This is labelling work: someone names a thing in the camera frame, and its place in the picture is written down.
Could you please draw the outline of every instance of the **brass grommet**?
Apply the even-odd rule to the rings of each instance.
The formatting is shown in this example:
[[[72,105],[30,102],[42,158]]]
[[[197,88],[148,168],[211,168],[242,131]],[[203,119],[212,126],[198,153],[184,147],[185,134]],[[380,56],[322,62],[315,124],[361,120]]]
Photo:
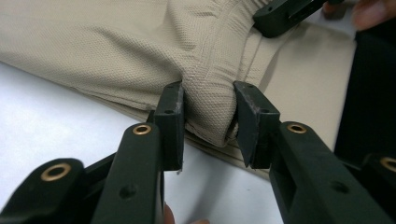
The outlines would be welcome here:
[[[381,165],[383,165],[385,168],[396,173],[396,160],[395,159],[393,159],[391,157],[383,157],[380,162],[381,162]]]
[[[303,125],[296,123],[289,124],[288,130],[293,133],[306,133],[306,128]]]
[[[135,127],[133,132],[134,132],[134,134],[146,134],[146,133],[151,132],[151,127],[146,124],[142,124],[142,125]]]
[[[54,175],[50,173],[56,169],[60,169],[61,172],[59,172],[59,173],[57,172]],[[59,163],[59,164],[53,165],[53,166],[49,167],[47,170],[45,170],[43,172],[43,174],[41,174],[41,179],[44,181],[48,181],[48,182],[58,180],[64,176],[66,176],[70,172],[71,169],[72,169],[72,167],[65,162]]]

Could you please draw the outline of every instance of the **hand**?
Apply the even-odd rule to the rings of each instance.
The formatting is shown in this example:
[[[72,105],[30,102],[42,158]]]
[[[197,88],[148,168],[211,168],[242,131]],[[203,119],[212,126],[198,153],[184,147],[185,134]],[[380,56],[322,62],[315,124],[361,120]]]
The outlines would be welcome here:
[[[335,6],[326,3],[323,11],[332,11],[334,8]],[[352,10],[352,22],[360,31],[394,17],[396,17],[396,0],[360,0]]]
[[[165,204],[165,208],[163,209],[163,218],[164,224],[175,224],[175,218],[173,216],[171,208]],[[198,220],[191,224],[210,224],[208,220]]]

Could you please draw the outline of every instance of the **garment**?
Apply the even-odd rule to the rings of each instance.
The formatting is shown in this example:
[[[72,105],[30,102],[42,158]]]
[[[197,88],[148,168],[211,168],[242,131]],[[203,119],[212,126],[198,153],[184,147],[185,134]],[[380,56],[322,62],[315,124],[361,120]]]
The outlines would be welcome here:
[[[307,24],[264,38],[251,19],[264,4],[1,0],[0,61],[140,117],[155,108],[166,84],[182,80],[186,129],[211,148],[235,139],[233,81],[246,81],[260,87],[282,119],[300,113],[308,125],[325,122],[331,131],[319,135],[331,145],[353,40]]]

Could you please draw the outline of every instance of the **white surface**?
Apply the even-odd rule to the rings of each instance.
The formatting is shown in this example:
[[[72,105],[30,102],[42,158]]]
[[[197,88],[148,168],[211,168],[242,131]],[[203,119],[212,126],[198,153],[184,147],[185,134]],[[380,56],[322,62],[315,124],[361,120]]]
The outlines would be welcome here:
[[[329,21],[323,17],[321,13],[321,9],[306,18],[305,21],[319,24],[322,26],[326,26],[332,28],[337,31],[341,31],[351,37],[355,37],[356,29],[352,24],[351,15],[352,15],[352,1],[348,1],[350,3],[346,4],[346,12],[342,19]]]
[[[0,207],[37,166],[115,152],[131,119],[101,103],[0,63]],[[185,146],[184,169],[165,174],[178,224],[282,223],[268,181]]]

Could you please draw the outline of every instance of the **hole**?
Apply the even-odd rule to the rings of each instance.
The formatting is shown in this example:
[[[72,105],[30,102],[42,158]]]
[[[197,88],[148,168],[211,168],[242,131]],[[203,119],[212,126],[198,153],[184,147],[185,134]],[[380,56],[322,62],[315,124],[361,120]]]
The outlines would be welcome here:
[[[137,187],[135,185],[127,185],[122,187],[119,192],[120,198],[123,200],[131,200],[137,193]]]
[[[339,193],[344,193],[344,194],[349,193],[349,188],[345,184],[339,181],[330,182],[330,187]]]
[[[290,124],[288,129],[293,133],[306,133],[306,128],[300,124]]]
[[[53,170],[50,170],[49,171],[49,175],[55,176],[55,175],[59,175],[59,174],[61,174],[63,172],[64,172],[64,168],[63,167],[57,167],[57,168],[54,168]]]
[[[388,170],[396,173],[396,160],[391,157],[383,157],[381,159],[381,165]]]
[[[146,134],[149,132],[151,132],[151,127],[146,124],[142,124],[134,128],[135,134]]]
[[[41,179],[47,182],[55,181],[66,176],[71,169],[72,167],[65,162],[59,163],[45,170],[43,174],[41,174]]]

